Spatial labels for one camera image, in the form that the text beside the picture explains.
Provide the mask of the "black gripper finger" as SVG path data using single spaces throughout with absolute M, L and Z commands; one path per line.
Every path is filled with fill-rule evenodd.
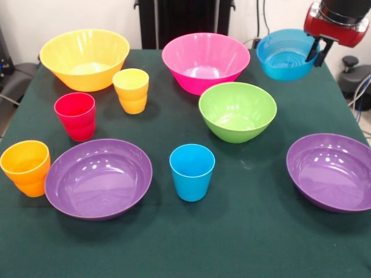
M 318 53 L 316 60 L 315 60 L 315 67 L 321 67 L 323 62 L 325 61 L 326 56 L 328 55 L 330 49 L 333 46 L 332 39 L 323 39 L 326 43 L 325 47 Z
M 318 59 L 318 55 L 319 55 L 319 52 L 320 52 L 320 48 L 319 48 L 319 42 L 320 42 L 320 37 L 319 36 L 315 36 L 314 37 L 314 41 L 313 41 L 313 44 L 310 48 L 310 51 L 308 53 L 308 56 L 306 58 L 306 61 L 317 61 Z

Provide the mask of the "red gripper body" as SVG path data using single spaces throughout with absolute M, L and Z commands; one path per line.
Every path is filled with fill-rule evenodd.
M 370 20 L 369 2 L 313 2 L 304 21 L 304 31 L 329 38 L 339 45 L 355 47 L 366 35 Z

